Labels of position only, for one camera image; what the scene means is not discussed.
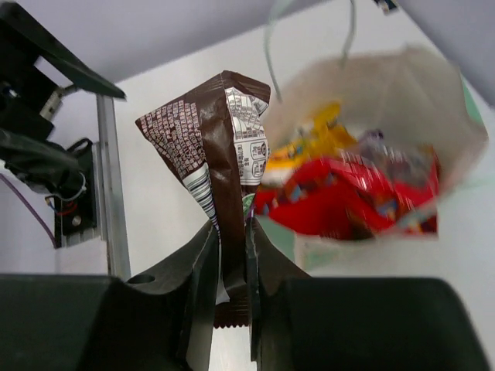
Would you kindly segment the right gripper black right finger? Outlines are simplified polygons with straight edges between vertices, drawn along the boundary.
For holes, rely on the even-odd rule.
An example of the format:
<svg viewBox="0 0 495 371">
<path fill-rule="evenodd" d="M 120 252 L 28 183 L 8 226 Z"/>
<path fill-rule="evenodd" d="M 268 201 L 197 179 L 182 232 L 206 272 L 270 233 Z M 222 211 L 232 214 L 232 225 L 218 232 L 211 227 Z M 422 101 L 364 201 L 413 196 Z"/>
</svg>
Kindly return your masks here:
<svg viewBox="0 0 495 371">
<path fill-rule="evenodd" d="M 246 226 L 251 359 L 259 370 L 488 370 L 468 313 L 426 277 L 311 277 Z"/>
</svg>

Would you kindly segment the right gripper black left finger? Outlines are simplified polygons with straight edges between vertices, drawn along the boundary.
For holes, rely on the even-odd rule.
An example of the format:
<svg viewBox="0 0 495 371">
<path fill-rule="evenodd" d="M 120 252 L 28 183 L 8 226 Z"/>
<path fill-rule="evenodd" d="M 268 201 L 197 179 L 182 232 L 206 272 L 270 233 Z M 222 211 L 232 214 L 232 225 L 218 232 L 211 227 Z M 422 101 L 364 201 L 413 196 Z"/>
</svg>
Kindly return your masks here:
<svg viewBox="0 0 495 371">
<path fill-rule="evenodd" d="M 3 370 L 206 370 L 218 280 L 217 231 L 127 281 L 4 274 Z"/>
</svg>

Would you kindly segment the red cookie snack bag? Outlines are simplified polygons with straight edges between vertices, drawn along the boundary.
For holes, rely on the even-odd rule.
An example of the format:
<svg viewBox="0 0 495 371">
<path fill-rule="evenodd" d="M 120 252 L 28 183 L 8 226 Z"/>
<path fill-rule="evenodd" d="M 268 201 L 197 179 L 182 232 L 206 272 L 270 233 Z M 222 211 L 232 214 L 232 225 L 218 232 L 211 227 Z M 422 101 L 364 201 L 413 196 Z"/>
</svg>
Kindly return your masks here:
<svg viewBox="0 0 495 371">
<path fill-rule="evenodd" d="M 438 193 L 434 158 L 418 176 L 405 160 L 366 165 L 361 157 L 318 158 L 282 187 L 258 191 L 254 211 L 299 234 L 363 240 L 396 226 Z"/>
</svg>

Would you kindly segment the brown bar wrapper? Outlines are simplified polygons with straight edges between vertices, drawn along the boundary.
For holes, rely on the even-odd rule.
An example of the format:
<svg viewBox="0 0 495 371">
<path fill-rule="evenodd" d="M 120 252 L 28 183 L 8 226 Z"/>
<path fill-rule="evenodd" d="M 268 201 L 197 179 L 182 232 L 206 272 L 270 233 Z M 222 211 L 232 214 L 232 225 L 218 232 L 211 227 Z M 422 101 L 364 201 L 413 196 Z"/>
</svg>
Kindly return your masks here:
<svg viewBox="0 0 495 371">
<path fill-rule="evenodd" d="M 266 83 L 225 70 L 135 122 L 218 232 L 218 328 L 248 324 L 245 222 L 268 161 L 270 96 Z"/>
</svg>

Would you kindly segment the green white paper bag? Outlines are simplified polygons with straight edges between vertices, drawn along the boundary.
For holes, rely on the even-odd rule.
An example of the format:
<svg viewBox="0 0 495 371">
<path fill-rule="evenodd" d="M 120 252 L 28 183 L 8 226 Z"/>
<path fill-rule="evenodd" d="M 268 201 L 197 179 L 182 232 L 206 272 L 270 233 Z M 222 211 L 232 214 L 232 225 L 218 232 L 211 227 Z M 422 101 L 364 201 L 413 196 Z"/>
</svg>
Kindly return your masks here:
<svg viewBox="0 0 495 371">
<path fill-rule="evenodd" d="M 272 148 L 323 105 L 359 134 L 379 129 L 394 144 L 430 144 L 439 195 L 384 235 L 339 242 L 298 235 L 295 262 L 325 274 L 435 275 L 484 271 L 494 256 L 494 124 L 483 121 L 456 65 L 402 15 L 341 1 L 283 19 L 276 2 L 264 51 L 275 100 L 264 120 Z"/>
</svg>

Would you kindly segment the yellow bar wrapper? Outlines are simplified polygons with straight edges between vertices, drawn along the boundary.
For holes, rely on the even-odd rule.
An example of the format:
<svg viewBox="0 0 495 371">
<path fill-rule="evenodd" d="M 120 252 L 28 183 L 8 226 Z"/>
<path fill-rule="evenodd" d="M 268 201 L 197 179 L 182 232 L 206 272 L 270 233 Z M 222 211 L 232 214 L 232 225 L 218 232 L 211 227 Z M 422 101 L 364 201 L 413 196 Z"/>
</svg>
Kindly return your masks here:
<svg viewBox="0 0 495 371">
<path fill-rule="evenodd" d="M 335 157 L 357 143 L 340 123 L 340 104 L 332 102 L 295 130 L 288 144 L 270 153 L 261 179 L 264 186 L 282 186 L 304 163 L 320 157 Z"/>
</svg>

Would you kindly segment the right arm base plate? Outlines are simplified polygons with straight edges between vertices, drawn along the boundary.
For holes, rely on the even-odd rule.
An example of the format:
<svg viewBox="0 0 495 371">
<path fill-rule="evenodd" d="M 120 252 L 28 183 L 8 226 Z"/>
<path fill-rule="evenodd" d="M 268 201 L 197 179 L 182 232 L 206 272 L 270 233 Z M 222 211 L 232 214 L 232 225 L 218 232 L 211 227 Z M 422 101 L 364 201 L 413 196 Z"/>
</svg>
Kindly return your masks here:
<svg viewBox="0 0 495 371">
<path fill-rule="evenodd" d="M 65 171 L 61 187 L 44 198 L 54 214 L 57 248 L 82 242 L 84 234 L 97 227 L 93 147 L 92 140 L 82 138 L 67 148 L 80 168 Z"/>
</svg>

